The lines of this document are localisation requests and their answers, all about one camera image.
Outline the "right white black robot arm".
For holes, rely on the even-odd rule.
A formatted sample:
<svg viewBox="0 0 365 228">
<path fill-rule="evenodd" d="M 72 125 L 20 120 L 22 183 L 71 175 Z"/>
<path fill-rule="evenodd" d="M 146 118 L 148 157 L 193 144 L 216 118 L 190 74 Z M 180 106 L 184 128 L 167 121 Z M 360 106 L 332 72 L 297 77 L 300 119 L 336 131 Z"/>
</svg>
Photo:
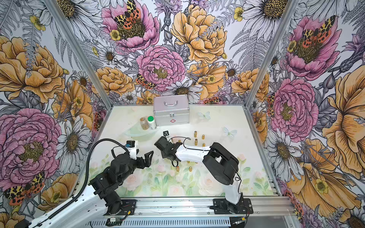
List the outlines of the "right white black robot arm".
<svg viewBox="0 0 365 228">
<path fill-rule="evenodd" d="M 225 199 L 210 207 L 215 213 L 245 213 L 246 210 L 240 205 L 243 195 L 240 192 L 239 161 L 221 144 L 214 142 L 211 146 L 188 147 L 182 142 L 172 143 L 161 137 L 155 146 L 162 158 L 170 160 L 173 165 L 184 161 L 202 163 L 213 178 L 224 186 Z"/>
</svg>

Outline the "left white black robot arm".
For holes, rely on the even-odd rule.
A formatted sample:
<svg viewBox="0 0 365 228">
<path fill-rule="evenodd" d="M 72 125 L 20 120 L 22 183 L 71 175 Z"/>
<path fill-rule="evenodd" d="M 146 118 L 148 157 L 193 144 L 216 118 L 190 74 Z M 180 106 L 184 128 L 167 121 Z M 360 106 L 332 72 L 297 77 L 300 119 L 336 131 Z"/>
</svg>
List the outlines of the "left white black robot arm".
<svg viewBox="0 0 365 228">
<path fill-rule="evenodd" d="M 92 180 L 84 182 L 79 193 L 52 211 L 32 221 L 22 220 L 17 228 L 78 228 L 101 216 L 111 216 L 106 226 L 119 226 L 136 209 L 136 200 L 121 199 L 116 189 L 135 171 L 150 167 L 150 151 L 144 157 L 118 155 L 111 165 Z"/>
</svg>

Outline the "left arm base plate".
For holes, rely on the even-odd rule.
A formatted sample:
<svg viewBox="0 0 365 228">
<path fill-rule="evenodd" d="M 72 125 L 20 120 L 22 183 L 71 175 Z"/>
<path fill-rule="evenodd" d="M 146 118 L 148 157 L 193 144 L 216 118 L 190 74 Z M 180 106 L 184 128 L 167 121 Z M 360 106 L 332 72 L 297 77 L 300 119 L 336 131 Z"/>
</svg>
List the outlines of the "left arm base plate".
<svg viewBox="0 0 365 228">
<path fill-rule="evenodd" d="M 134 215 L 137 200 L 135 199 L 121 199 L 108 205 L 105 216 L 126 216 Z"/>
</svg>

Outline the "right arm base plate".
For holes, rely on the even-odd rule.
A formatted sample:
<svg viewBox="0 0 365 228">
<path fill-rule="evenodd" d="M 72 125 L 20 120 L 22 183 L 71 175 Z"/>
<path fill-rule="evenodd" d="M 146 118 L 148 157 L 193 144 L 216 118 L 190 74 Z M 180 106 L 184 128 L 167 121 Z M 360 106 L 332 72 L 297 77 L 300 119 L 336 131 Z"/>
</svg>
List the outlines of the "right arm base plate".
<svg viewBox="0 0 365 228">
<path fill-rule="evenodd" d="M 226 199 L 214 199 L 213 205 L 209 207 L 215 214 L 244 214 L 254 213 L 252 202 L 248 198 L 241 198 L 237 204 L 228 202 Z"/>
</svg>

